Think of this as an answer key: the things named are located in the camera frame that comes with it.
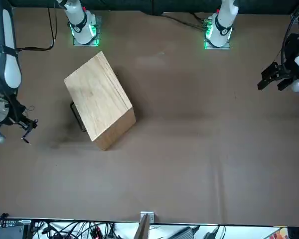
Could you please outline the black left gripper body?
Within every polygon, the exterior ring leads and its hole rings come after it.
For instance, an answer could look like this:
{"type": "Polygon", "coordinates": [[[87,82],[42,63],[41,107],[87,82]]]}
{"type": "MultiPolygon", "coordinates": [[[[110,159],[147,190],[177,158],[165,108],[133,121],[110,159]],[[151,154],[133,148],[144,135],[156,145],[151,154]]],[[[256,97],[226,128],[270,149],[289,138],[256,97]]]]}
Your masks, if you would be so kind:
{"type": "Polygon", "coordinates": [[[298,75],[299,65],[295,62],[295,58],[299,54],[299,34],[292,33],[287,37],[286,45],[284,48],[285,60],[284,66],[285,70],[283,75],[298,75]]]}

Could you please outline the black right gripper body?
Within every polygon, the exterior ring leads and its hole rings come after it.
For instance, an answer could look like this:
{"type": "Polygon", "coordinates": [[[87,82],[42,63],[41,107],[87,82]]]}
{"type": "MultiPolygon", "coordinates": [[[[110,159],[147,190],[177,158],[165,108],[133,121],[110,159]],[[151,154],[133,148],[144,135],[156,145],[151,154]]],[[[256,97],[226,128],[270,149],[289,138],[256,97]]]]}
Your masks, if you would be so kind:
{"type": "Polygon", "coordinates": [[[22,105],[16,98],[16,96],[9,96],[8,98],[9,111],[7,117],[4,119],[4,124],[16,124],[25,119],[23,112],[25,106],[22,105]]]}

